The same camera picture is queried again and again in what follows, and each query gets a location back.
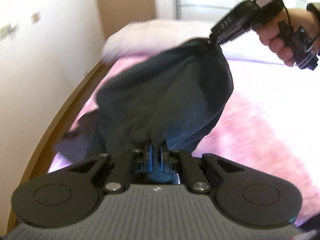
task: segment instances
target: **dark blue fabric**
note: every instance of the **dark blue fabric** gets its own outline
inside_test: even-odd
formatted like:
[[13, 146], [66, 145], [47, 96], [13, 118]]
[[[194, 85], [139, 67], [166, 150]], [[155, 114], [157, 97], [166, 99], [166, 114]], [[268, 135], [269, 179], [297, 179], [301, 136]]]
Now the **dark blue fabric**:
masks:
[[[192, 152], [210, 133], [233, 91], [233, 81], [219, 46], [212, 44], [206, 53], [196, 55], [205, 42], [193, 39], [165, 51], [100, 89], [95, 136], [104, 138], [111, 156], [143, 148], [147, 141], [159, 150], [163, 140], [169, 149]], [[96, 149], [94, 143], [96, 139], [88, 148]]]

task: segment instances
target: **human hand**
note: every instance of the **human hand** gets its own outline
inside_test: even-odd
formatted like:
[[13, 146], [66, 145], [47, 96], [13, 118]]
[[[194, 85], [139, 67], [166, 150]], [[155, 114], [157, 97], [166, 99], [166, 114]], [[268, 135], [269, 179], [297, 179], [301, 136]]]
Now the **human hand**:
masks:
[[[288, 12], [294, 31], [298, 30], [299, 27], [302, 26], [311, 38], [314, 38], [317, 35], [319, 32], [319, 22], [311, 12], [298, 8], [288, 9]], [[285, 21], [288, 24], [288, 18], [285, 10], [281, 11], [271, 22], [258, 29], [257, 34], [259, 35], [262, 44], [269, 46], [269, 49], [276, 53], [286, 65], [293, 66], [292, 49], [290, 47], [286, 47], [282, 39], [277, 38], [277, 35], [280, 32], [278, 23], [281, 21]], [[314, 43], [313, 50], [315, 52], [319, 52], [319, 40], [320, 39], [317, 39]]]

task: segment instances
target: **pink fluffy bedspread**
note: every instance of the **pink fluffy bedspread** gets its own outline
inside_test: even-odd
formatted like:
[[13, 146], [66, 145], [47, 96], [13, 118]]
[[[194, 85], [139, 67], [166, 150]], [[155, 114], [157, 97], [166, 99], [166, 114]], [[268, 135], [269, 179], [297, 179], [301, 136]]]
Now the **pink fluffy bedspread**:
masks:
[[[95, 97], [103, 84], [147, 58], [135, 56], [119, 59], [84, 105], [71, 130], [77, 126], [77, 120], [83, 114], [98, 107]], [[314, 184], [315, 179], [318, 178], [310, 176], [310, 170], [302, 161], [304, 154], [301, 153], [299, 157], [292, 153], [291, 148], [276, 135], [272, 126], [264, 118], [259, 104], [252, 103], [243, 92], [237, 91], [236, 83], [235, 91], [217, 126], [203, 138], [193, 155], [201, 156], [203, 153], [214, 153], [293, 183], [303, 196], [303, 206], [295, 222], [296, 225], [320, 213], [319, 185]], [[57, 154], [49, 172], [70, 164]]]

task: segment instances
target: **wooden floor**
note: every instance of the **wooden floor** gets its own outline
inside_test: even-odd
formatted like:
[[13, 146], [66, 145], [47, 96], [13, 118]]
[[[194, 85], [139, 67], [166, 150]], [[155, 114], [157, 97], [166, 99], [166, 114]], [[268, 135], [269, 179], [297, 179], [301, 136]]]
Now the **wooden floor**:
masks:
[[[63, 113], [60, 115], [59, 119], [54, 123], [54, 127], [47, 130], [47, 135], [45, 134], [42, 138], [42, 141], [38, 144], [39, 153], [33, 154], [33, 160], [30, 160], [30, 163], [26, 169], [26, 172], [21, 179], [21, 183], [28, 181], [31, 178], [36, 176], [46, 174], [55, 152], [53, 147], [61, 140], [62, 135], [69, 130], [73, 124], [78, 113], [92, 95], [93, 91], [100, 83], [100, 81], [106, 76], [111, 65], [99, 64], [95, 69], [92, 70], [92, 73], [89, 74], [88, 79], [84, 79], [83, 84], [80, 84], [80, 88], [76, 89], [73, 95], [70, 96], [70, 103], [66, 102], [65, 109], [61, 108], [60, 111]], [[7, 233], [9, 233], [17, 225], [17, 219], [14, 212], [11, 210]]]

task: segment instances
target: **wooden door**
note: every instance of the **wooden door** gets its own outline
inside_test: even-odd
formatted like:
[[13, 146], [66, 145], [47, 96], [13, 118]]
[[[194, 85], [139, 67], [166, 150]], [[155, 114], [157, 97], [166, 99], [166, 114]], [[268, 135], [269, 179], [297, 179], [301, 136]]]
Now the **wooden door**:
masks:
[[130, 22], [156, 18], [154, 0], [98, 0], [105, 37]]

